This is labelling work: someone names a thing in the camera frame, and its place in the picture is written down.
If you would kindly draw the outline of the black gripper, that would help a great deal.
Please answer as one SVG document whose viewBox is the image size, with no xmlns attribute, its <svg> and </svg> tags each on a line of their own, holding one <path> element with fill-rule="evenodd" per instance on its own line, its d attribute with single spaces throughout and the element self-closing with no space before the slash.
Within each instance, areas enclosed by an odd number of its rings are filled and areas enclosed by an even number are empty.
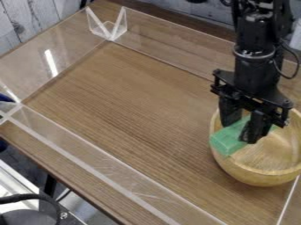
<svg viewBox="0 0 301 225">
<path fill-rule="evenodd" d="M 248 144 L 268 135 L 272 125 L 287 125 L 292 101 L 279 90 L 284 50 L 280 47 L 248 51 L 235 46 L 236 66 L 233 71 L 216 69 L 211 91 L 219 95 L 221 124 L 232 126 L 251 112 L 251 119 L 239 139 Z"/>
</svg>

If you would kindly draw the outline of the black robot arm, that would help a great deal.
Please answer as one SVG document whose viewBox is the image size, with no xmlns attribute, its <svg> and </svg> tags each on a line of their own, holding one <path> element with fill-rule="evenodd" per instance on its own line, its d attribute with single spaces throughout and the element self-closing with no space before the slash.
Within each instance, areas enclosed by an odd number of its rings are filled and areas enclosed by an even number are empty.
<svg viewBox="0 0 301 225">
<path fill-rule="evenodd" d="M 239 139 L 255 144 L 274 126 L 287 125 L 294 108 L 278 84 L 286 76 L 284 38 L 292 33 L 295 18 L 288 0 L 232 0 L 232 15 L 237 32 L 236 65 L 232 71 L 213 72 L 211 91 L 219 95 L 224 127 L 243 119 L 243 112 L 251 112 Z"/>
</svg>

